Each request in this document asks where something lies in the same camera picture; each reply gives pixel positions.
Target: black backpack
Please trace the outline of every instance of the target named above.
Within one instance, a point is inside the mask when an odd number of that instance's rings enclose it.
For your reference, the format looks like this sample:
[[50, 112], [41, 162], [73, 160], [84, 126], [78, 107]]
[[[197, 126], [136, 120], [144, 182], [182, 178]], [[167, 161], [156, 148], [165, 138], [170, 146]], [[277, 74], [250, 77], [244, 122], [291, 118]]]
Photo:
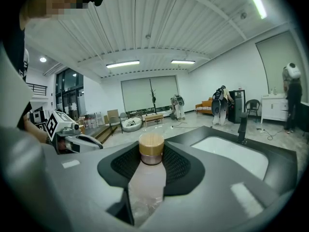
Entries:
[[212, 100], [220, 100], [222, 101], [224, 98], [224, 92], [223, 92], [224, 87], [221, 87], [217, 89], [217, 91], [213, 94]]

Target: white countertop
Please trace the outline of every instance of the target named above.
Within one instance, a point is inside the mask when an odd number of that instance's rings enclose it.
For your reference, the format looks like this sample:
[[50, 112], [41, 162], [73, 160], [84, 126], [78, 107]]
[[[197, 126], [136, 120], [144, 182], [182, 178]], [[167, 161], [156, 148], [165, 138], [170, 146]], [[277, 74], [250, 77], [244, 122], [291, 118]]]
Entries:
[[262, 99], [283, 99], [286, 98], [285, 94], [276, 94], [276, 95], [263, 95]]

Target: railing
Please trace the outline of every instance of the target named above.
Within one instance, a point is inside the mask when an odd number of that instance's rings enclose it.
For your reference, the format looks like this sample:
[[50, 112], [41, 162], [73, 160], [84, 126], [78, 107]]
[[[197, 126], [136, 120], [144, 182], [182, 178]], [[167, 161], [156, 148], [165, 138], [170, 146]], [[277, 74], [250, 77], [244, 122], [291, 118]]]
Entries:
[[27, 83], [27, 84], [35, 95], [45, 95], [46, 96], [47, 86], [42, 86], [42, 85], [33, 84], [33, 83]]

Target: glass door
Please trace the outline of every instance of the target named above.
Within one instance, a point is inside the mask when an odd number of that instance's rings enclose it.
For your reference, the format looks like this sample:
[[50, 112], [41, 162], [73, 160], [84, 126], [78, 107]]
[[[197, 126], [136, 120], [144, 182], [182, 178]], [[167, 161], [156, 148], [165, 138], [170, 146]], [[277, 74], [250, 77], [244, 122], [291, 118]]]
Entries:
[[76, 91], [68, 92], [62, 95], [62, 102], [64, 113], [66, 113], [70, 118], [77, 120], [78, 119], [78, 105]]

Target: black pants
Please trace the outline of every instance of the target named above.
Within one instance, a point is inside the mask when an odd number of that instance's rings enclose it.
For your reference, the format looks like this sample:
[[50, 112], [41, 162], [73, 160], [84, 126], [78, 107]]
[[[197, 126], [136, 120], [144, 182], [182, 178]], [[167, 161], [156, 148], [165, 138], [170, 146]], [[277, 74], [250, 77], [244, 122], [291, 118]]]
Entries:
[[285, 129], [294, 129], [295, 128], [295, 118], [300, 107], [302, 89], [299, 83], [291, 83], [288, 90], [288, 118], [286, 121]]

